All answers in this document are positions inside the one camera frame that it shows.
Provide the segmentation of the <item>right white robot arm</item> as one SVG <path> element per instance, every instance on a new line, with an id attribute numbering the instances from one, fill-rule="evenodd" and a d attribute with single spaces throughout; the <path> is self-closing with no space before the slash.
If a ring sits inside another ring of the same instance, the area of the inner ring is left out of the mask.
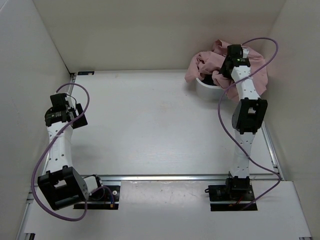
<path id="1" fill-rule="evenodd" d="M 250 189 L 249 156 L 256 133 L 262 126 L 268 103 L 258 94 L 251 74 L 251 64 L 242 52 L 228 53 L 220 73 L 237 83 L 239 102 L 231 118 L 235 146 L 232 167 L 225 181 L 224 193 L 230 200 L 244 196 Z"/>

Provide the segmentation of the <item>pink trousers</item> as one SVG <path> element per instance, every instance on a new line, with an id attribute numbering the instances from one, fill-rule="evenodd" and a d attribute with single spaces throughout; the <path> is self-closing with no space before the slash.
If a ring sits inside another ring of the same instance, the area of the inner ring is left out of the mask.
<path id="1" fill-rule="evenodd" d="M 196 80 L 196 78 L 203 81 L 206 75 L 212 75 L 211 78 L 214 84 L 221 87 L 223 90 L 233 84 L 233 80 L 219 74 L 227 55 L 227 48 L 229 45 L 231 44 L 218 39 L 214 42 L 211 51 L 201 51 L 193 56 L 184 77 L 185 81 L 191 83 Z M 264 57 L 260 53 L 249 46 L 243 45 L 243 47 L 249 51 L 247 57 L 249 58 L 251 73 L 266 63 Z M 254 87 L 261 96 L 267 89 L 267 69 L 263 68 L 252 78 Z M 236 86 L 231 87 L 226 93 L 226 96 L 235 103 L 238 102 L 239 97 Z"/>

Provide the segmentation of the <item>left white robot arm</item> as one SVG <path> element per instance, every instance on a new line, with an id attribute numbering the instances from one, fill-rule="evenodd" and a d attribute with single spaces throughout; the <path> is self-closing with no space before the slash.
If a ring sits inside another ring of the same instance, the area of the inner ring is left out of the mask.
<path id="1" fill-rule="evenodd" d="M 57 139 L 49 148 L 45 174 L 38 177 L 37 185 L 54 211 L 87 201 L 89 197 L 100 200 L 105 194 L 101 179 L 95 174 L 81 177 L 72 163 L 73 130 L 86 126 L 86 117 L 83 115 L 58 134 L 61 128 L 83 113 L 83 108 L 80 103 L 73 104 L 67 93 L 51 95 L 50 100 L 52 107 L 44 115 L 45 125 L 49 141 L 54 137 Z"/>

